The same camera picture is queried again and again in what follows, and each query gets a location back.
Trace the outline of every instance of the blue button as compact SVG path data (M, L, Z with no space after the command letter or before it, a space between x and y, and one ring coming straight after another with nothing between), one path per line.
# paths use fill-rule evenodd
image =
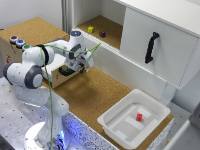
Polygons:
M18 43L24 43L24 40L18 40L17 42Z

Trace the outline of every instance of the cork surface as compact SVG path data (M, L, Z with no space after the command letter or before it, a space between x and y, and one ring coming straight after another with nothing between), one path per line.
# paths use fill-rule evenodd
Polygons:
M113 47L116 47L117 49L120 49L123 30L122 25L117 24L103 16L98 16L92 20L78 25L77 27L88 33L89 26L94 27L94 33L90 33L91 35L101 39L102 41L112 45ZM106 32L106 37L100 37L100 31Z
M26 44L36 46L68 34L40 17L36 17L0 32L0 36L7 42L10 42L12 35L17 35L19 39L25 40Z
M43 82L43 86L48 87L46 80ZM93 67L88 73L78 74L53 90L69 103L72 113L120 150L123 150L105 134L102 126L97 122L97 118L130 93L131 89ZM145 150L172 119L173 116L169 115L137 150Z

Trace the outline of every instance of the brown box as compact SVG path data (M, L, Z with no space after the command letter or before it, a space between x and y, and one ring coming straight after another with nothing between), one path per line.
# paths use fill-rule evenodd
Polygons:
M32 47L38 44L51 42L57 38L69 40L69 35L66 32L39 17L22 22L0 31L0 50L4 65L9 62L22 62L22 50L17 49L15 45L10 44L10 37L12 35L17 35L20 39L25 40L26 44L29 44ZM52 80L53 88L77 74L74 73L68 77L62 76L58 71L59 67L66 68L66 66L62 65L51 70L50 78Z

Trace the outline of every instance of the cabinet door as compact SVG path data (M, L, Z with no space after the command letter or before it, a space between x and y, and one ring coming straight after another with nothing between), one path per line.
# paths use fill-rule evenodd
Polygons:
M145 56L154 32L160 37L154 41L153 61L146 64ZM120 54L179 86L197 41L193 35L127 8Z

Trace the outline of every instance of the red cube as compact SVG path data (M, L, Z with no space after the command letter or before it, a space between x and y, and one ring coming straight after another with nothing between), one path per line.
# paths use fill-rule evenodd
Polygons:
M142 114L137 114L137 119L136 120L137 121L142 121L142 116L143 116Z

